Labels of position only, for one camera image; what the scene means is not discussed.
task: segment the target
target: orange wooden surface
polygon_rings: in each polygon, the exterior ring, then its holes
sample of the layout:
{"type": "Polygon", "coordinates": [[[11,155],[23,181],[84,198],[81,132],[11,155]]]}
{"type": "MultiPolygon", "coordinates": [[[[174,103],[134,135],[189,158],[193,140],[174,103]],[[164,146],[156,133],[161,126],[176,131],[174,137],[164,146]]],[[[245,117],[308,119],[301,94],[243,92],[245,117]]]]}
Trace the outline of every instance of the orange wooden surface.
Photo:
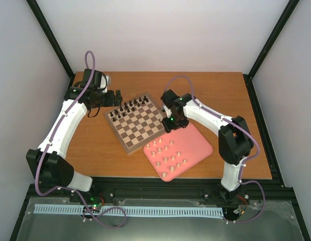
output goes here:
{"type": "MultiPolygon", "coordinates": [[[[121,90],[123,101],[142,92],[149,92],[160,105],[160,96],[167,82],[174,76],[186,74],[194,85],[194,95],[207,106],[225,115],[245,118],[251,134],[261,147],[261,154],[247,163],[243,178],[271,179],[268,162],[252,111],[242,73],[234,72],[106,72],[112,79],[109,89],[121,90]]],[[[75,82],[82,80],[78,72],[75,82]]],[[[178,95],[190,93],[185,79],[175,80],[170,88],[178,95]]],[[[89,176],[157,177],[156,171],[142,148],[127,155],[102,113],[95,118],[84,117],[70,142],[66,160],[77,172],[89,176]]],[[[218,152],[218,138],[207,128],[191,121],[213,147],[213,153],[190,168],[181,178],[221,178],[224,161],[218,152]]]]}

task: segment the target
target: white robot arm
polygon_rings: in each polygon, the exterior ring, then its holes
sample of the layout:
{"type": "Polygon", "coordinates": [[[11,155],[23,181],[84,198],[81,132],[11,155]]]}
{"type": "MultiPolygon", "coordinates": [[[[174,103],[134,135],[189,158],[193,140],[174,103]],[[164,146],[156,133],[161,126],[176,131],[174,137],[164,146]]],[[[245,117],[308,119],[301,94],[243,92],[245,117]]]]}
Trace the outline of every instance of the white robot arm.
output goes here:
{"type": "Polygon", "coordinates": [[[67,90],[62,109],[48,136],[39,145],[38,149],[29,149],[27,152],[26,159],[34,177],[39,160],[44,155],[44,162],[39,176],[42,183],[80,191],[88,191],[91,187],[92,178],[76,172],[65,160],[68,145],[78,124],[87,112],[88,117],[94,117],[89,116],[92,108],[98,108],[99,111],[104,106],[120,105],[122,97],[119,90],[115,94],[114,91],[107,90],[107,86],[111,82],[111,78],[108,75],[106,76],[102,72],[95,71],[89,88],[74,103],[77,96],[84,90],[83,87],[86,85],[90,74],[91,70],[86,69],[83,81],[76,83],[67,90]],[[49,146],[47,153],[43,154],[47,146],[49,146]]]}
{"type": "Polygon", "coordinates": [[[223,119],[231,122],[236,121],[238,125],[241,125],[242,128],[249,132],[245,120],[240,116],[231,118],[230,116],[222,115],[205,106],[198,99],[195,99],[199,107],[192,100],[190,94],[179,97],[172,90],[168,90],[162,95],[161,100],[164,103],[163,108],[167,115],[162,121],[167,132],[179,127],[186,127],[188,125],[187,119],[190,118],[216,134],[219,138],[219,153],[225,161],[221,184],[230,192],[237,189],[241,180],[240,171],[242,163],[250,154],[253,143],[223,119]],[[223,116],[223,118],[218,118],[201,107],[205,107],[205,109],[210,110],[217,116],[223,116]]]}

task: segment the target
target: pink tray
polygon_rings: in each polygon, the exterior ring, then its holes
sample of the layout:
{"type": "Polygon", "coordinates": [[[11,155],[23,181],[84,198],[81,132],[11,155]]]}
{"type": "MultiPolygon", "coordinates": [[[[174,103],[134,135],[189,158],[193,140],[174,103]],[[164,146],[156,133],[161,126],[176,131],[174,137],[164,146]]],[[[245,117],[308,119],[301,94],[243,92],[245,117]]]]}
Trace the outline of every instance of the pink tray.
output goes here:
{"type": "Polygon", "coordinates": [[[212,146],[191,123],[186,128],[166,133],[154,141],[156,141],[155,145],[151,141],[148,143],[149,147],[145,145],[143,150],[160,178],[166,182],[176,178],[212,153],[212,146]]]}

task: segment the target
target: purple cable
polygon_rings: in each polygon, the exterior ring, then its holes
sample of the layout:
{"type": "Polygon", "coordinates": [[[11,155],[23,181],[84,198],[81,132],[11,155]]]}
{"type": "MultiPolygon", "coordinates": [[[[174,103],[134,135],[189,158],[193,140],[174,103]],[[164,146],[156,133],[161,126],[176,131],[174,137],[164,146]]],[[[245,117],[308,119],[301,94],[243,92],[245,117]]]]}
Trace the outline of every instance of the purple cable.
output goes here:
{"type": "MultiPolygon", "coordinates": [[[[67,115],[67,113],[73,108],[73,106],[78,102],[78,100],[82,97],[82,95],[85,93],[85,91],[87,90],[87,88],[88,88],[88,86],[89,86],[89,84],[91,83],[91,80],[92,80],[92,78],[93,78],[94,71],[95,71],[95,57],[94,57],[94,54],[93,54],[91,51],[87,51],[87,52],[85,53],[85,64],[86,64],[86,68],[88,68],[88,64],[87,64],[87,56],[88,56],[88,54],[91,54],[91,57],[92,57],[92,69],[91,69],[91,74],[90,74],[90,76],[89,76],[88,82],[87,82],[86,86],[84,87],[84,89],[81,91],[81,93],[78,95],[78,97],[73,101],[73,103],[72,103],[72,104],[67,108],[67,110],[65,111],[65,114],[66,114],[66,115],[67,115]]],[[[52,134],[51,134],[51,136],[50,136],[50,138],[49,138],[49,142],[52,142],[52,141],[53,141],[54,136],[55,136],[55,134],[56,134],[56,132],[57,132],[57,130],[58,130],[60,124],[62,123],[62,121],[64,120],[64,118],[65,118],[66,115],[62,115],[62,116],[60,117],[60,119],[58,120],[58,122],[57,122],[57,124],[56,124],[54,130],[52,131],[52,134]]],[[[49,147],[50,147],[50,144],[47,144],[45,150],[43,151],[43,154],[42,154],[41,157],[40,157],[40,160],[39,160],[39,163],[38,163],[38,167],[37,167],[37,171],[36,171],[36,176],[35,176],[35,189],[36,189],[36,192],[37,192],[37,194],[38,194],[39,196],[46,196],[47,194],[51,193],[52,191],[54,191],[54,190],[56,190],[56,189],[58,188],[58,186],[55,186],[55,187],[49,189],[49,190],[48,190],[47,192],[45,192],[45,193],[42,193],[42,192],[40,191],[40,189],[39,189],[39,175],[40,175],[40,169],[41,169],[41,166],[42,166],[42,164],[43,164],[43,162],[44,162],[44,158],[45,158],[45,156],[46,156],[46,154],[47,154],[47,151],[48,151],[49,147]]],[[[66,190],[71,190],[71,191],[72,191],[72,189],[70,189],[70,188],[68,188],[68,187],[61,187],[61,188],[66,189],[66,190]]],[[[106,212],[109,212],[109,211],[112,210],[112,209],[119,209],[119,210],[121,210],[121,211],[123,212],[123,214],[124,214],[124,221],[123,221],[120,225],[118,225],[118,226],[108,226],[108,225],[103,224],[102,222],[100,222],[100,221],[97,219],[97,217],[95,217],[95,216],[92,214],[91,210],[89,209],[88,205],[86,204],[85,199],[83,198],[83,196],[81,195],[81,193],[80,193],[79,191],[77,191],[77,190],[75,190],[75,192],[78,194],[78,196],[80,197],[80,199],[81,199],[82,202],[84,203],[84,206],[86,207],[87,211],[92,215],[92,217],[94,218],[94,220],[95,220],[96,222],[98,222],[100,225],[102,225],[102,226],[104,226],[104,227],[106,227],[106,228],[114,229],[114,228],[118,228],[118,227],[123,226],[124,223],[126,222],[126,212],[125,212],[125,210],[122,209],[122,208],[120,208],[120,207],[112,207],[112,208],[109,208],[109,209],[105,210],[105,211],[104,211],[103,213],[101,213],[98,217],[102,216],[103,214],[105,214],[106,212]]]]}
{"type": "Polygon", "coordinates": [[[252,217],[252,218],[250,218],[250,219],[248,219],[246,221],[236,221],[235,223],[238,223],[238,224],[248,223],[248,222],[251,222],[251,221],[257,219],[262,214],[262,212],[265,210],[266,199],[265,199],[265,192],[262,189],[262,186],[260,185],[259,182],[255,181],[255,180],[251,180],[251,181],[248,181],[248,182],[243,182],[243,183],[241,183],[241,185],[247,185],[249,183],[256,183],[259,186],[259,188],[261,190],[261,194],[262,194],[262,199],[263,199],[262,208],[261,208],[260,212],[256,216],[254,216],[254,217],[252,217]]]}
{"type": "MultiPolygon", "coordinates": [[[[208,113],[214,115],[215,117],[221,119],[221,115],[219,115],[219,114],[217,114],[217,113],[215,113],[215,112],[213,112],[213,111],[211,111],[211,110],[205,108],[204,106],[200,106],[200,104],[199,104],[198,102],[195,101],[194,95],[193,95],[194,92],[193,92],[193,85],[192,85],[192,82],[191,82],[190,78],[187,77],[187,76],[185,76],[185,75],[177,75],[177,76],[175,76],[174,78],[172,78],[172,79],[167,83],[167,85],[165,86],[164,91],[166,91],[167,88],[169,87],[169,85],[171,84],[171,82],[174,81],[174,80],[177,79],[177,78],[185,78],[185,79],[189,82],[190,87],[191,87],[191,97],[192,97],[193,102],[194,102],[197,106],[199,106],[199,107],[200,107],[201,109],[203,109],[204,111],[206,111],[206,112],[208,112],[208,113]]],[[[227,122],[228,124],[231,124],[232,126],[234,126],[235,128],[237,128],[238,130],[242,131],[246,136],[248,136],[248,137],[252,140],[252,142],[253,142],[253,143],[256,145],[256,147],[257,147],[257,153],[256,153],[255,155],[253,155],[253,156],[251,156],[251,157],[245,159],[245,160],[242,162],[242,164],[245,164],[245,163],[248,162],[249,160],[256,158],[256,157],[260,154],[260,147],[259,147],[257,141],[253,138],[253,136],[250,135],[246,130],[244,130],[243,128],[241,128],[241,127],[238,126],[237,124],[231,122],[230,120],[228,120],[228,119],[226,119],[226,118],[222,118],[222,120],[225,121],[225,122],[227,122]]],[[[244,168],[244,166],[241,165],[240,171],[239,171],[239,175],[238,175],[238,181],[241,181],[241,177],[242,177],[242,173],[243,173],[243,168],[244,168]]]]}

